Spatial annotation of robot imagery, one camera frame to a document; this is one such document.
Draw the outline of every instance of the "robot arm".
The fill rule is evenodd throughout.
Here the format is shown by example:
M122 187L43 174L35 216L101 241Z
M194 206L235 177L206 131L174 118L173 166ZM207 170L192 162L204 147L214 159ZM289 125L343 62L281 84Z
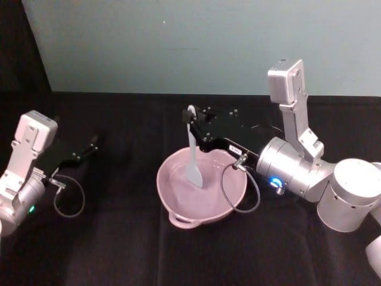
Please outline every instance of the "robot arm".
M357 158L337 164L321 159L324 145L308 127L307 93L301 60L280 60L268 71L270 98L283 114L285 138L252 133L238 120L238 111L194 118L183 112L183 121L200 150L224 149L247 156L257 173L268 179L280 195L285 189L317 203L323 223L339 232L351 232L371 213L381 223L381 165ZM369 262L381 277L381 237L367 247Z
M0 237L12 234L45 193L47 184L65 185L53 179L59 168L82 162L97 150L93 143L82 153L68 154L54 142L58 125L37 111L20 117L7 169L0 177Z

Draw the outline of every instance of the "pink bowl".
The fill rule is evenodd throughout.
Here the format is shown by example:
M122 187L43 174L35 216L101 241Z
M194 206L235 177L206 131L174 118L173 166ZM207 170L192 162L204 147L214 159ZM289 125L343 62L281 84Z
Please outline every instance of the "pink bowl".
M236 159L222 150L204 153L197 147L197 166L203 178L203 187L198 188L185 176L191 157L189 151L187 147L169 156L159 168L156 180L160 200L169 212L170 222L183 229L215 222L233 210L222 194L220 177L224 166ZM229 168L224 174L223 185L227 197L237 206L246 192L246 174Z

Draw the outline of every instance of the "light blue wall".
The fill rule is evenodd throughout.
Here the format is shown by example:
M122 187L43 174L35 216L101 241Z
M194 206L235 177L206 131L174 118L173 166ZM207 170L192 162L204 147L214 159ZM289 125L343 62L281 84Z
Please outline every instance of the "light blue wall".
M24 0L54 91L268 94L302 58L312 95L381 95L379 0Z

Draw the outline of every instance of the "black tablecloth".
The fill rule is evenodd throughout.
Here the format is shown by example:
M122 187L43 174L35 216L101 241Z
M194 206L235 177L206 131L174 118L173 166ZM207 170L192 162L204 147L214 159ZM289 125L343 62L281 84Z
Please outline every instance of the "black tablecloth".
M0 166L22 113L60 116L57 137L84 144L99 134L99 152L76 170L86 192L79 217L52 207L49 187L36 211L3 238L0 285L381 285L365 247L381 234L368 217L350 234L320 222L316 206L261 184L251 214L193 230L168 221L156 172L187 145L181 110L188 104L238 108L247 124L282 127L268 97L64 94L0 97ZM381 159L381 100L310 97L310 126L325 144L324 159ZM248 195L243 204L251 203Z

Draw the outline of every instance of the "white spatula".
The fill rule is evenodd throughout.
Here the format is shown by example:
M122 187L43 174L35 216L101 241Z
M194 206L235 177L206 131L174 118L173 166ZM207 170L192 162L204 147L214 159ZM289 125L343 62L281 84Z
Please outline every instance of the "white spatula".
M188 106L188 110L191 111L195 116L197 116L194 106L192 105ZM196 139L193 136L193 134L190 132L190 129L191 129L190 124L188 124L187 127L188 127L188 138L189 138L189 148L190 148L190 161L186 165L185 175L186 175L186 179L189 182L191 182L192 184L194 184L195 186L199 188L202 188L202 176L196 164Z

